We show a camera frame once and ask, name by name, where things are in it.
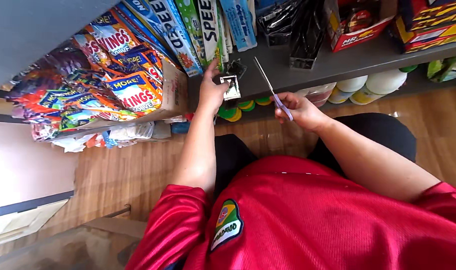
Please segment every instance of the red box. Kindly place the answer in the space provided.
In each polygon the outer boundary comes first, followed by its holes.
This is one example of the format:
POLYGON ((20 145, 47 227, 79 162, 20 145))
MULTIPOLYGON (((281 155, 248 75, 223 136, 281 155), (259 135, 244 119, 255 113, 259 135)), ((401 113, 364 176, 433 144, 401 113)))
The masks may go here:
POLYGON ((333 52, 355 46, 361 42, 371 40, 379 36, 383 29, 390 23, 396 15, 397 1, 381 0, 380 21, 376 24, 358 30, 353 33, 342 34, 341 20, 337 0, 325 0, 324 9, 326 16, 329 19, 328 36, 331 40, 331 48, 333 52))
POLYGON ((417 52, 417 51, 426 50, 429 48, 441 46, 441 45, 452 43, 452 42, 456 42, 456 34, 439 37, 435 40, 429 40, 429 41, 421 40, 421 41, 417 41, 417 42, 408 43, 408 44, 405 44, 404 50, 405 50, 405 53, 417 52))
POLYGON ((429 7, 427 0, 400 0, 406 31, 437 27, 456 21, 456 2, 429 7))

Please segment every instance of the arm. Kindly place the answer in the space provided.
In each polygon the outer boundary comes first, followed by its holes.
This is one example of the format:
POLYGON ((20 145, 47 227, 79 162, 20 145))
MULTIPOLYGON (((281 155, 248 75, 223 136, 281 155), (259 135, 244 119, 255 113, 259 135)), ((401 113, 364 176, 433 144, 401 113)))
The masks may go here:
POLYGON ((208 194, 214 190, 216 156, 214 152, 213 116, 223 102, 229 83, 216 85, 213 77, 219 71, 212 61, 200 87, 200 101, 181 150, 181 158, 173 174, 173 184, 201 187, 208 194))
MULTIPOLYGON (((440 182, 393 150, 323 114, 306 98, 293 93, 278 96, 291 110, 299 126, 320 136, 346 176, 370 191, 393 199, 413 201, 440 182)), ((277 109, 275 116, 283 122, 281 117, 285 114, 277 109)))

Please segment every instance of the brazil flag patch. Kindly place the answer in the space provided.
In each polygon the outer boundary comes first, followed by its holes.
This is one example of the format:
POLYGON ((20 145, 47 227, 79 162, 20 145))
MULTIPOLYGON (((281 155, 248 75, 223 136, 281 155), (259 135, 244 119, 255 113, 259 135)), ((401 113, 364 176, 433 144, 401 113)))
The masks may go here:
POLYGON ((216 221, 211 250, 213 251, 217 246, 237 237, 242 230, 243 221, 239 217, 238 205, 232 199, 225 200, 216 221))

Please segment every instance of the stack of packets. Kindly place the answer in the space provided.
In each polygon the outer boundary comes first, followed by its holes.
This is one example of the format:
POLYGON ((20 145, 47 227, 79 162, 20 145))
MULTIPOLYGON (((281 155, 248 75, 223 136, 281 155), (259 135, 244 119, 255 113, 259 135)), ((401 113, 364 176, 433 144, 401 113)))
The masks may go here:
POLYGON ((133 120, 161 106, 162 60, 190 77, 214 59, 223 71, 233 46, 257 45, 253 21, 252 0, 123 0, 17 75, 7 101, 35 140, 133 120))
POLYGON ((139 123, 119 127, 100 133, 85 135, 81 138, 63 138, 52 141, 63 147, 66 152, 81 152, 85 148, 122 148, 144 141, 157 141, 171 137, 170 125, 162 121, 139 123))

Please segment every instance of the small box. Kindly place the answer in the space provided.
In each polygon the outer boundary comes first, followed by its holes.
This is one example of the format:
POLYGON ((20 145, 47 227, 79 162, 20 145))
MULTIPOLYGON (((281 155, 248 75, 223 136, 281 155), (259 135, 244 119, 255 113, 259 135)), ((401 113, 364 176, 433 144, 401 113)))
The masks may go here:
POLYGON ((405 24, 400 16, 395 19, 395 27, 404 44, 456 35, 456 24, 406 32, 405 24))
POLYGON ((400 0, 406 31, 431 28, 456 21, 456 2, 429 7, 426 0, 400 0))
POLYGON ((342 34, 341 19, 337 0, 325 0, 324 9, 329 20, 328 36, 333 52, 355 46, 361 42, 372 40, 380 35, 396 15, 397 1, 381 0, 380 21, 374 25, 353 33, 342 34))
POLYGON ((163 120, 166 118, 183 115, 188 112, 188 83, 186 74, 177 70, 173 65, 166 62, 163 63, 163 100, 161 107, 153 112, 140 118, 130 121, 108 121, 96 119, 86 125, 77 127, 77 129, 89 129, 104 126, 114 126, 119 124, 136 124, 155 120, 163 120))
POLYGON ((429 48, 433 48, 433 47, 437 47, 437 46, 441 46, 441 45, 445 45, 445 44, 453 43, 453 42, 456 42, 456 34, 439 37, 434 40, 428 40, 428 41, 421 40, 421 41, 417 41, 417 42, 412 42, 412 43, 405 44, 404 53, 418 52, 418 51, 426 50, 429 48))

